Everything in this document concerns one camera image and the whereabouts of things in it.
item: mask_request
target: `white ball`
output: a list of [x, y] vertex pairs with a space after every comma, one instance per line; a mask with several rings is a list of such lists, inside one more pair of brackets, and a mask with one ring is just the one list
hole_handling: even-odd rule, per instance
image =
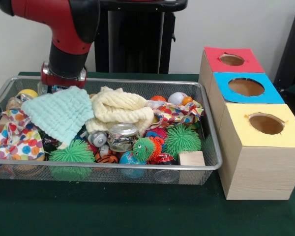
[[109, 146], [107, 144], [105, 144], [104, 146], [101, 146], [99, 148], [99, 155], [100, 157], [103, 157], [105, 155], [107, 155], [109, 152]]
[[175, 105], [181, 105], [182, 101], [185, 97], [187, 97], [187, 95], [185, 93], [175, 92], [168, 98], [168, 102], [175, 104]]

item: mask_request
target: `green spiky ball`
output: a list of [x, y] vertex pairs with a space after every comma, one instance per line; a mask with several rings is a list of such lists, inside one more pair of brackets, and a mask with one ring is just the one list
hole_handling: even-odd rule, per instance
[[[52, 151], [49, 161], [57, 162], [94, 162], [93, 152], [82, 140], [73, 140], [66, 149]], [[50, 166], [52, 176], [58, 181], [81, 181], [87, 178], [91, 167]]]
[[183, 124], [169, 128], [167, 139], [165, 140], [165, 152], [172, 155], [177, 160], [178, 155], [183, 151], [200, 151], [201, 140], [199, 135], [186, 128]]
[[133, 156], [137, 161], [147, 161], [155, 150], [153, 141], [149, 138], [139, 138], [133, 146]]

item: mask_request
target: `green toy with eyes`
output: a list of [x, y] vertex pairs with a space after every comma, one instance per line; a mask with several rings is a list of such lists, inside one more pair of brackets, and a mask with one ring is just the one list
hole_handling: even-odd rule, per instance
[[133, 156], [138, 161], [151, 161], [161, 153], [163, 144], [160, 137], [139, 138], [133, 146]]

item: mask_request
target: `yellow ball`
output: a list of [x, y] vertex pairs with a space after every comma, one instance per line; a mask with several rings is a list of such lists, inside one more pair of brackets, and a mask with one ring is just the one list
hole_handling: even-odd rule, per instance
[[19, 95], [19, 94], [26, 94], [26, 95], [32, 97], [33, 99], [36, 98], [36, 97], [38, 97], [37, 92], [35, 92], [35, 91], [32, 90], [32, 89], [24, 89], [24, 90], [20, 91], [20, 92], [18, 93], [18, 95]]

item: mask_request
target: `wooden box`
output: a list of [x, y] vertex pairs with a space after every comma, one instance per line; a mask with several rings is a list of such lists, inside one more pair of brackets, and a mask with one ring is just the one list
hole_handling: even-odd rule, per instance
[[206, 88], [217, 131], [226, 102], [284, 103], [250, 49], [205, 48], [199, 82]]
[[226, 199], [289, 199], [295, 187], [295, 117], [286, 104], [228, 103], [219, 136]]

